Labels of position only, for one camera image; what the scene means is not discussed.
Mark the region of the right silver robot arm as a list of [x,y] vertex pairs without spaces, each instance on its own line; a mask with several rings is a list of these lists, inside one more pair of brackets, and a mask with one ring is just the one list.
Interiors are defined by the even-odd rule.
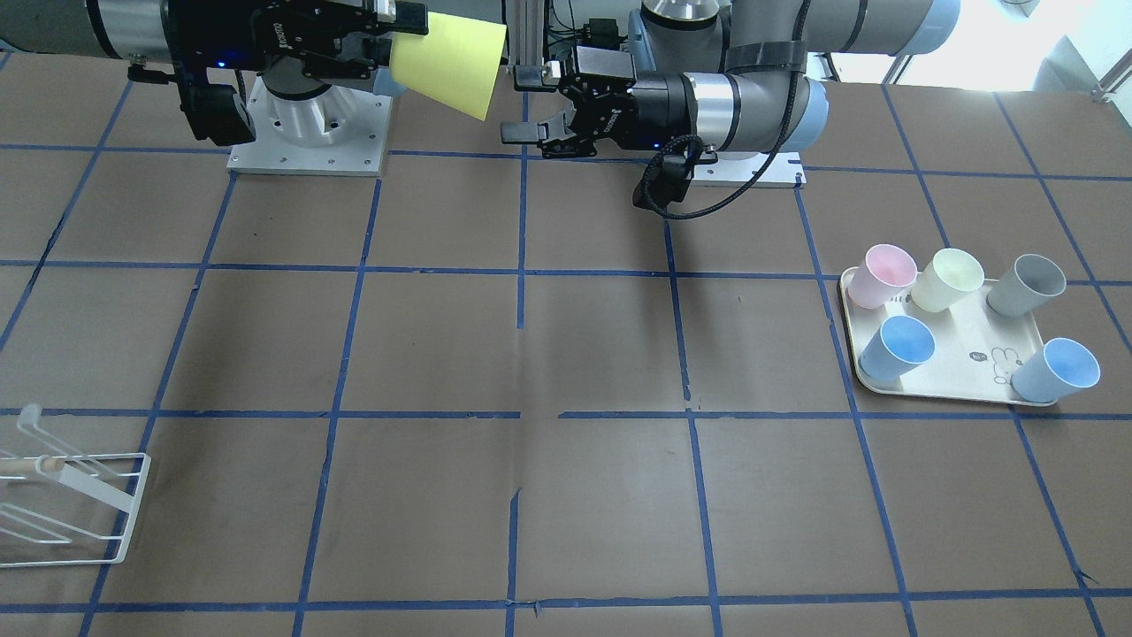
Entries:
[[5,1],[3,48],[128,62],[134,83],[175,84],[197,140],[230,148],[256,129],[241,89],[211,68],[257,74],[284,101],[372,88],[394,34],[427,35],[409,1]]

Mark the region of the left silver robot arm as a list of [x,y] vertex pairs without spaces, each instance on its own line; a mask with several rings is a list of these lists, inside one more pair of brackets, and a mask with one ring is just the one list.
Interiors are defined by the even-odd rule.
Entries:
[[955,28],[958,1],[643,1],[621,50],[577,44],[515,88],[561,94],[541,121],[501,124],[501,141],[544,158],[593,157],[597,141],[658,152],[683,134],[752,156],[809,148],[829,104],[812,53],[926,54]]

